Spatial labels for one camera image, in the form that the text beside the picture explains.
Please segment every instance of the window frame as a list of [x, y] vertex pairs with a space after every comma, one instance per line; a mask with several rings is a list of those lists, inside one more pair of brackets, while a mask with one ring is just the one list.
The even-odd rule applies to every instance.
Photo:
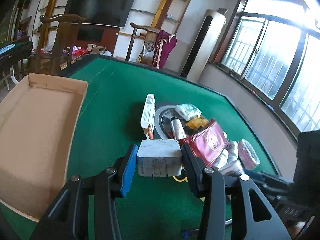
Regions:
[[[253, 95], [257, 96], [270, 109], [270, 111], [276, 116], [276, 118], [284, 125], [284, 127], [288, 130], [288, 132], [290, 133], [292, 138], [295, 140], [295, 142], [297, 142], [298, 141], [297, 138], [300, 133], [300, 130], [291, 121], [291, 119], [282, 111], [281, 106], [283, 105], [289, 93], [291, 92], [291, 89], [293, 87], [292, 84], [294, 84], [300, 72], [300, 69], [304, 60], [305, 52], [306, 52], [307, 43], [308, 43], [308, 35], [311, 35], [317, 39], [320, 39], [320, 33], [313, 29], [309, 29], [305, 27], [305, 25], [303, 24], [298, 24], [296, 22], [293, 22], [291, 20], [287, 20], [281, 17], [265, 15], [265, 14], [257, 14], [257, 13], [245, 13], [243, 11], [247, 1], [248, 0], [238, 0], [235, 10], [233, 11], [233, 14], [231, 16], [231, 19], [221, 38], [221, 41], [217, 46], [217, 50], [213, 54], [211, 63], [217, 65], [223, 71], [225, 71], [230, 76], [235, 78], [246, 89], [251, 91]], [[282, 1], [288, 1], [296, 4], [300, 4], [304, 7], [305, 11], [307, 10], [307, 5], [303, 0], [282, 0]], [[230, 68], [228, 68], [227, 66], [223, 65], [221, 61], [224, 58], [225, 54], [228, 52], [229, 46], [231, 45], [231, 41], [234, 35], [236, 34], [236, 31], [238, 29], [238, 26], [240, 24], [242, 17], [264, 18], [265, 21], [261, 28], [257, 42], [250, 55], [250, 60], [247, 62], [242, 73], [238, 74], [233, 70], [231, 70]], [[273, 99], [270, 99], [267, 95], [265, 95], [262, 91], [260, 91], [256, 86], [252, 85], [249, 81], [245, 79], [245, 75], [249, 69], [248, 66], [250, 66], [252, 60], [254, 59], [255, 50], [257, 49], [257, 47], [260, 46], [260, 43], [263, 39], [263, 35], [265, 34], [268, 21], [275, 21], [282, 24], [291, 25], [301, 30], [300, 40], [298, 42], [297, 50], [293, 57], [292, 63], [289, 67], [287, 75], [285, 76], [278, 92], [276, 93]]]

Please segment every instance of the small white box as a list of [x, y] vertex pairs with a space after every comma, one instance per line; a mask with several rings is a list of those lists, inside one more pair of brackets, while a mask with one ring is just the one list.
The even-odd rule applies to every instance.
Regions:
[[143, 128], [144, 134], [149, 140], [153, 139], [153, 128], [155, 125], [155, 110], [155, 97], [153, 94], [148, 94], [144, 104], [140, 124]]
[[138, 174], [144, 177], [181, 175], [182, 152], [178, 141], [143, 140], [137, 153]]

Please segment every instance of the window sill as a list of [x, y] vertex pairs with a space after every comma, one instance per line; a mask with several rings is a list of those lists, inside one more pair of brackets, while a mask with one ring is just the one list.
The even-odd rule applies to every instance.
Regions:
[[286, 125], [286, 123], [281, 119], [281, 117], [274, 111], [273, 107], [271, 105], [269, 105], [266, 101], [264, 101], [261, 97], [259, 97], [251, 88], [249, 88], [248, 86], [246, 86], [240, 79], [238, 79], [237, 77], [235, 77], [232, 72], [230, 71], [226, 71], [225, 69], [221, 68], [220, 66], [209, 62], [208, 64], [210, 64], [211, 66], [219, 69], [220, 71], [222, 71], [223, 73], [225, 73], [226, 75], [228, 75], [230, 78], [232, 78], [234, 81], [236, 81], [238, 84], [240, 84], [242, 87], [244, 87], [248, 92], [250, 92], [250, 94], [258, 101], [260, 102], [263, 106], [265, 106], [272, 114], [273, 116], [279, 121], [279, 123], [284, 127], [284, 129], [287, 131], [287, 133], [289, 134], [289, 136], [291, 137], [292, 141], [298, 145], [298, 139], [297, 137], [294, 135], [294, 133], [290, 130], [290, 128]]

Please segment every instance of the blue gripper pad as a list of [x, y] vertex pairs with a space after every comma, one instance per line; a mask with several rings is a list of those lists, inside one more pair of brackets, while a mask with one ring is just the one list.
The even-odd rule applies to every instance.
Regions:
[[130, 157], [127, 163], [126, 168], [124, 169], [124, 173], [122, 175], [122, 187], [120, 193], [122, 197], [125, 197], [130, 190], [132, 178], [134, 175], [134, 171], [136, 169], [136, 157], [138, 153], [138, 146], [135, 144], [132, 147], [132, 151], [130, 153]]

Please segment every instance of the pile of objects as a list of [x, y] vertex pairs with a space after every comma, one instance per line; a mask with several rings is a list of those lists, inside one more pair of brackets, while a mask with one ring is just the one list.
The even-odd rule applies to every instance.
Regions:
[[153, 139], [155, 98], [153, 94], [148, 94], [141, 117], [147, 140], [141, 142], [137, 154], [139, 175], [187, 180], [180, 150], [184, 143], [189, 144], [194, 156], [200, 157], [207, 167], [223, 175], [239, 176], [244, 174], [244, 169], [253, 170], [260, 164], [255, 150], [246, 139], [238, 142], [228, 140], [218, 122], [214, 118], [206, 119], [193, 104], [176, 105], [174, 114], [169, 118], [171, 131], [167, 129], [168, 139]]

